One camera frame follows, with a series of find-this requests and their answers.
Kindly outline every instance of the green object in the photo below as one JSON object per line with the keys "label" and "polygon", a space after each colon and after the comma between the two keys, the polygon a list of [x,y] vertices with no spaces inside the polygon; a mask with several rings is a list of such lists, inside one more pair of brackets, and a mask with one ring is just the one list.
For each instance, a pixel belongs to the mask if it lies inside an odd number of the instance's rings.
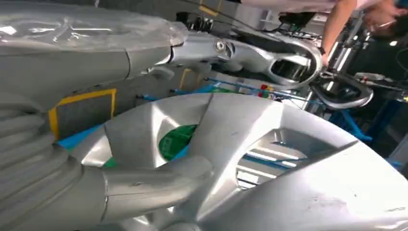
{"label": "green object", "polygon": [[[235,93],[233,90],[225,88],[215,88],[211,92],[214,93]],[[193,134],[197,125],[185,125],[178,127],[171,132],[167,133],[159,142],[159,152],[162,154],[165,160],[172,160],[183,148],[185,148]],[[113,159],[109,159],[103,166],[115,167],[117,163]]]}
{"label": "green object", "polygon": [[103,165],[104,167],[115,167],[116,166],[116,161],[114,160],[113,157],[111,157],[106,163]]}

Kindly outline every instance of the person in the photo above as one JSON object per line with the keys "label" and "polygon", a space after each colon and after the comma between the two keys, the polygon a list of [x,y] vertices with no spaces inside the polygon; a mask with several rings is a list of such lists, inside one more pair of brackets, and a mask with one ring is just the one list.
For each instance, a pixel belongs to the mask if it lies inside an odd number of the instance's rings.
{"label": "person", "polygon": [[392,38],[392,25],[408,11],[397,8],[394,0],[228,0],[254,7],[271,8],[279,12],[329,12],[323,29],[321,52],[323,64],[328,65],[328,53],[332,49],[344,25],[353,11],[364,10],[364,22],[374,36]]}

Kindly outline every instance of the wire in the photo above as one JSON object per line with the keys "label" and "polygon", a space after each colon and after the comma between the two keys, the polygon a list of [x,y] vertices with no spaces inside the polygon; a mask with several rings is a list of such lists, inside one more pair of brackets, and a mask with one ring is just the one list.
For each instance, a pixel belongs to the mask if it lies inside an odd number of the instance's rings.
{"label": "wire", "polygon": [[233,21],[235,21],[235,22],[241,23],[242,25],[248,27],[249,29],[251,29],[251,30],[253,30],[253,31],[262,33],[263,35],[266,35],[266,36],[268,36],[268,37],[270,37],[270,38],[272,38],[272,39],[275,39],[276,41],[282,42],[283,44],[285,44],[285,45],[287,46],[288,49],[290,49],[291,51],[294,52],[293,48],[292,48],[289,44],[287,44],[286,42],[284,42],[282,39],[279,39],[279,38],[277,38],[277,37],[273,37],[273,36],[271,36],[271,35],[268,34],[268,33],[265,33],[265,32],[263,32],[263,31],[260,31],[260,30],[258,30],[257,28],[255,28],[255,27],[253,27],[253,26],[250,26],[250,25],[248,25],[247,23],[244,23],[243,21],[238,20],[238,19],[236,19],[235,17],[232,17],[232,16],[230,16],[230,15],[228,15],[228,14],[226,14],[226,13],[223,13],[223,12],[221,12],[221,11],[219,11],[219,10],[216,10],[216,9],[214,9],[214,8],[211,8],[211,7],[209,7],[209,6],[205,5],[205,4],[197,3],[197,2],[194,2],[194,1],[191,1],[191,0],[177,0],[177,1],[181,1],[181,2],[185,2],[185,3],[193,4],[193,5],[196,5],[196,6],[205,7],[205,8],[207,8],[207,9],[211,10],[211,11],[214,11],[214,12],[216,12],[216,13],[218,13],[218,14],[220,14],[220,15],[226,17],[226,18],[228,18],[228,19],[231,19],[231,20],[233,20]]}
{"label": "wire", "polygon": [[216,13],[218,13],[218,14],[224,16],[224,17],[226,17],[226,18],[229,18],[229,19],[231,19],[231,20],[233,20],[233,21],[235,21],[235,22],[239,22],[239,23],[243,24],[244,26],[246,26],[246,27],[248,27],[248,28],[250,28],[250,29],[252,29],[252,30],[254,30],[254,31],[258,31],[258,29],[256,29],[255,27],[250,26],[250,25],[244,23],[243,21],[236,19],[235,17],[232,17],[232,16],[230,16],[230,15],[228,15],[228,14],[226,14],[226,13],[220,12],[220,11],[214,9],[214,8],[208,7],[208,6],[204,5],[204,4],[197,3],[197,2],[194,2],[194,1],[191,1],[191,0],[177,0],[177,1],[182,1],[182,2],[189,3],[189,4],[193,4],[193,5],[196,5],[196,6],[203,6],[203,7],[205,7],[205,8],[208,8],[208,9],[211,10],[211,11],[214,11],[214,12],[216,12]]}
{"label": "wire", "polygon": [[397,63],[405,72],[408,72],[408,67],[405,67],[404,64],[403,64],[403,63],[399,60],[399,58],[398,58],[402,53],[404,53],[404,52],[406,52],[406,51],[408,51],[408,48],[404,48],[404,49],[398,51],[398,53],[395,55],[395,60],[396,60],[396,63]]}

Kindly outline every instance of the protective cover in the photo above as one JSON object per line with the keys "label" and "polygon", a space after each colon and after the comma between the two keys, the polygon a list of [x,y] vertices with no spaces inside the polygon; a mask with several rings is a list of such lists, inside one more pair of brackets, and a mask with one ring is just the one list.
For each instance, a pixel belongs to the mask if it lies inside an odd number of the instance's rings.
{"label": "protective cover", "polygon": [[0,46],[63,51],[138,51],[181,44],[183,24],[127,11],[0,2]]}

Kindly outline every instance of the silver hubcap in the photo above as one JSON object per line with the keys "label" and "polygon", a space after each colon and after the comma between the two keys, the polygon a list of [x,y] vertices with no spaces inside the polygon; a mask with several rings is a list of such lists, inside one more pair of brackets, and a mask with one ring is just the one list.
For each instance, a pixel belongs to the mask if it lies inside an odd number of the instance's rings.
{"label": "silver hubcap", "polygon": [[[199,126],[188,155],[213,164],[210,182],[185,203],[122,221],[118,230],[381,230],[408,220],[408,184],[398,172],[349,133],[278,102],[238,94],[178,96],[139,106],[105,126],[115,159],[156,168],[165,163],[159,141],[193,124]],[[309,161],[242,190],[236,169],[243,155],[250,150],[285,154],[277,142]],[[98,158],[95,152],[86,156],[89,163]]]}

